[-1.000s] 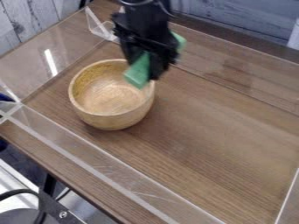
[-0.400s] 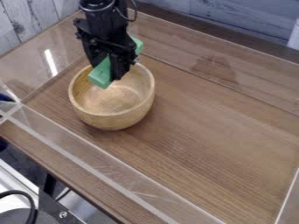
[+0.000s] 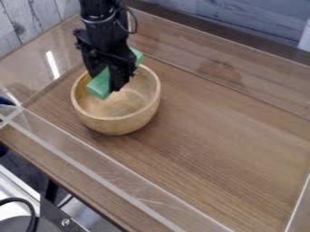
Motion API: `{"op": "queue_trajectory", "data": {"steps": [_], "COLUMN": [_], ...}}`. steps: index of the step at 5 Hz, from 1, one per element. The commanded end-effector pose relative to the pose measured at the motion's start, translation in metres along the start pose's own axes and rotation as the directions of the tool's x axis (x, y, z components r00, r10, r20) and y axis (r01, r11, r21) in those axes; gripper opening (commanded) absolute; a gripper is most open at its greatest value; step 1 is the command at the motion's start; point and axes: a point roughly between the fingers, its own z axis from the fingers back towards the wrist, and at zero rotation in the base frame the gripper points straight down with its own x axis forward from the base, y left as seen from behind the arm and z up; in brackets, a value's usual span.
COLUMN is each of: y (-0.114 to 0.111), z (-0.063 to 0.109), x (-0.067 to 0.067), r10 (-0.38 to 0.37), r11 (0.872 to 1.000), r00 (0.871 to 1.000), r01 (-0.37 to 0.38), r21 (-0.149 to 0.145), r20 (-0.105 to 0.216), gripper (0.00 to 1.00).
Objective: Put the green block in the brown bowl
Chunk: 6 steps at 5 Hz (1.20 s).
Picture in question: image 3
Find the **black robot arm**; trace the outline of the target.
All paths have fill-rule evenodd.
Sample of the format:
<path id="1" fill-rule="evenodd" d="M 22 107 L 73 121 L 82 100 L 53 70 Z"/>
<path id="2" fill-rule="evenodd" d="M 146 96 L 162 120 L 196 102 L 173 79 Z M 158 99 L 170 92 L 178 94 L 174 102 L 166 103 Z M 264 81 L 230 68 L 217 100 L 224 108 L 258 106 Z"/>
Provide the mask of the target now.
<path id="1" fill-rule="evenodd" d="M 79 0 L 85 29 L 75 29 L 77 48 L 91 76 L 87 91 L 106 99 L 130 82 L 142 54 L 128 44 L 132 10 L 122 0 Z"/>

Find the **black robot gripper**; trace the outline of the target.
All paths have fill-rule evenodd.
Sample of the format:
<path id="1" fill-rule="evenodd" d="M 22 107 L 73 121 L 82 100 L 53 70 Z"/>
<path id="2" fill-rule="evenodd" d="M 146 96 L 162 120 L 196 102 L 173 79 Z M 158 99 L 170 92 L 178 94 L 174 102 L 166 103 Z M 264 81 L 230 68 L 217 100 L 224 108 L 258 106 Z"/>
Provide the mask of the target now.
<path id="1" fill-rule="evenodd" d="M 128 44 L 130 23 L 126 16 L 110 16 L 107 18 L 83 16 L 85 29 L 75 29 L 77 48 L 83 54 L 85 66 L 93 78 L 95 78 L 110 64 L 109 54 L 99 50 L 86 50 L 87 47 L 101 49 L 114 48 Z M 137 65 L 110 65 L 110 91 L 118 92 L 130 82 L 136 74 Z"/>

